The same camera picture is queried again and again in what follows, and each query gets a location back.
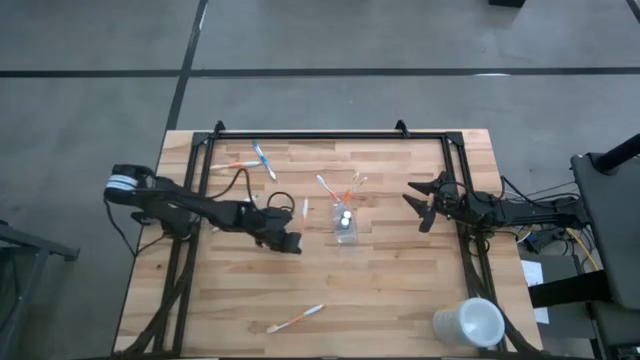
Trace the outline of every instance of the yellow cable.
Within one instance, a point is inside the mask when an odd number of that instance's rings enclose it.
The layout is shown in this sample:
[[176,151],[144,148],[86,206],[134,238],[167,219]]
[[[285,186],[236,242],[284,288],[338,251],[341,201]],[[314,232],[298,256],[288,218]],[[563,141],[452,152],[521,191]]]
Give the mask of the yellow cable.
[[593,264],[593,268],[596,270],[600,270],[598,268],[598,265],[596,265],[595,260],[593,260],[593,257],[591,257],[591,254],[589,253],[589,251],[587,250],[587,248],[584,246],[584,244],[582,243],[582,240],[580,240],[580,238],[574,234],[574,232],[571,229],[565,229],[567,230],[567,233],[569,233],[569,235],[571,235],[571,237],[578,243],[580,244],[580,246],[582,247],[582,250],[584,250],[584,253],[587,254],[587,257],[589,258],[589,261],[591,261],[591,264]]

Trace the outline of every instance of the stand leg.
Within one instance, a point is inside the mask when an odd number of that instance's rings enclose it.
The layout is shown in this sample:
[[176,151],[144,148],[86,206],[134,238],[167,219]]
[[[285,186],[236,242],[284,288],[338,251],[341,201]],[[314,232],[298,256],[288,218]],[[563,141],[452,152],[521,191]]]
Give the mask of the stand leg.
[[22,284],[20,292],[16,294],[17,299],[15,307],[7,319],[4,332],[0,334],[2,336],[0,337],[0,359],[12,358],[10,355],[13,354],[17,344],[17,337],[24,327],[27,319],[27,309],[31,304],[38,282],[42,277],[42,272],[44,271],[44,265],[47,261],[48,255],[49,253],[44,249],[40,249],[33,254],[34,264],[31,273],[29,274],[26,283]]
[[589,300],[611,300],[604,270],[540,284],[529,288],[534,308]]
[[66,261],[76,260],[78,258],[78,253],[80,252],[80,249],[69,248],[38,236],[29,235],[5,224],[0,224],[0,240],[14,245],[43,249],[51,254],[64,257]]

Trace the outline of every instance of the black metal frame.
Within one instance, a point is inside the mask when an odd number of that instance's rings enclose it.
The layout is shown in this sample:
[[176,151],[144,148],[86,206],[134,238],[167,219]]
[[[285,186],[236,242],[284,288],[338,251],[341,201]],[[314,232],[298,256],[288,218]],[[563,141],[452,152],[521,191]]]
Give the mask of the black metal frame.
[[16,294],[15,307],[9,314],[6,328],[0,333],[0,360],[4,360],[10,359],[13,351],[15,351],[20,332],[27,319],[29,304],[35,295],[49,255],[60,255],[65,261],[75,261],[78,258],[80,250],[24,233],[3,222],[0,222],[0,241],[13,245],[4,248],[7,251],[32,255],[34,257],[31,271],[26,277],[26,281],[21,284],[19,292]]
[[[461,132],[448,131],[448,132],[409,132],[406,124],[399,120],[396,124],[395,130],[392,131],[336,131],[336,132],[314,132],[314,131],[295,131],[295,132],[226,132],[224,124],[219,121],[213,132],[196,132],[193,134],[191,142],[191,151],[189,153],[189,160],[187,165],[187,171],[184,181],[186,188],[191,188],[193,184],[193,177],[196,168],[196,162],[198,158],[199,148],[206,145],[206,152],[204,154],[204,161],[202,164],[202,175],[200,178],[200,186],[198,193],[201,195],[206,194],[209,167],[213,158],[213,147],[216,140],[261,140],[261,139],[430,139],[439,140],[442,146],[442,152],[444,157],[444,164],[446,171],[453,176],[452,180],[455,180],[455,171],[453,165],[452,147],[455,148],[458,153],[458,159],[460,162],[460,170],[462,174],[462,182],[469,188],[473,189],[471,181],[471,172],[467,161],[466,149],[464,139]],[[193,279],[193,273],[195,268],[195,258],[198,248],[200,227],[194,227],[192,236],[187,241],[174,241],[171,248],[171,255],[169,258],[169,265],[167,275],[165,279],[165,287],[163,292],[163,302],[161,309],[154,316],[154,320],[160,317],[161,320],[154,324],[152,328],[151,336],[155,336],[153,348],[151,353],[144,353],[146,345],[136,349],[137,351],[114,354],[116,358],[123,359],[151,359],[151,358],[176,358],[180,356],[182,350],[182,341],[184,338],[184,330],[187,318],[187,309],[189,306],[189,294],[191,291],[191,282]],[[483,296],[490,301],[497,303],[496,292],[493,284],[493,278],[491,275],[491,267],[489,265],[489,258],[485,249],[484,238],[471,238],[467,234],[465,228],[457,224],[458,241],[461,249],[462,265],[465,273],[465,280],[467,283],[467,292],[469,297]],[[473,241],[476,244],[478,251],[478,259],[480,264],[480,276],[476,273],[474,268],[471,253],[468,251],[469,243]],[[182,274],[175,280],[178,259],[180,257],[180,251],[182,243],[187,242],[189,244],[187,250],[187,257]],[[173,307],[177,298],[180,297],[178,315],[176,321],[176,329],[174,332],[174,338],[172,342],[171,350],[164,349],[164,338],[166,332],[167,316],[171,307]],[[489,349],[479,349],[480,358],[492,358],[492,359],[578,359],[571,357],[555,357],[550,355],[544,355],[540,353],[513,353],[508,352],[506,342],[503,339],[497,346],[497,351]]]

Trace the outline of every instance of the white label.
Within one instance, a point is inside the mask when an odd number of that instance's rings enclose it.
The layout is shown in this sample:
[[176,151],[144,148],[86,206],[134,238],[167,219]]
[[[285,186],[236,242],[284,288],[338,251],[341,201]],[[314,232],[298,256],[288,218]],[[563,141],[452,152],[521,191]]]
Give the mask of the white label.
[[[542,264],[534,261],[521,260],[522,270],[524,271],[524,278],[527,280],[528,286],[534,286],[544,283],[542,278]],[[536,318],[536,322],[541,324],[549,323],[549,312],[547,308],[533,309],[533,314]]]
[[129,185],[138,186],[138,180],[126,175],[111,175],[109,181],[119,181]]
[[107,189],[119,189],[119,190],[124,190],[124,191],[133,191],[136,188],[131,186],[131,185],[123,184],[121,182],[109,181],[107,183]]

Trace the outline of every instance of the metal bracket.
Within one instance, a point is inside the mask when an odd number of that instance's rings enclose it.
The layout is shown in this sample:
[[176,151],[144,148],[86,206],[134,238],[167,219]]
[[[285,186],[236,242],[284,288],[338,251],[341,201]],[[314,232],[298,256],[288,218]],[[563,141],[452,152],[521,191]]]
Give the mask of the metal bracket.
[[216,123],[216,127],[213,128],[213,132],[217,134],[222,130],[227,130],[227,127],[224,126],[224,123],[222,122],[222,120],[218,120],[218,122]]
[[200,146],[204,144],[204,142],[209,139],[210,135],[211,133],[208,132],[193,133],[193,137],[191,137],[191,146]]
[[456,146],[464,146],[464,137],[462,136],[462,132],[460,131],[447,131],[446,132],[447,139],[452,143],[456,144]]
[[394,127],[394,129],[402,131],[402,136],[405,139],[408,139],[411,137],[411,133],[409,132],[409,129],[407,129],[407,124],[405,124],[403,120],[398,120],[398,122],[396,123],[396,127]]

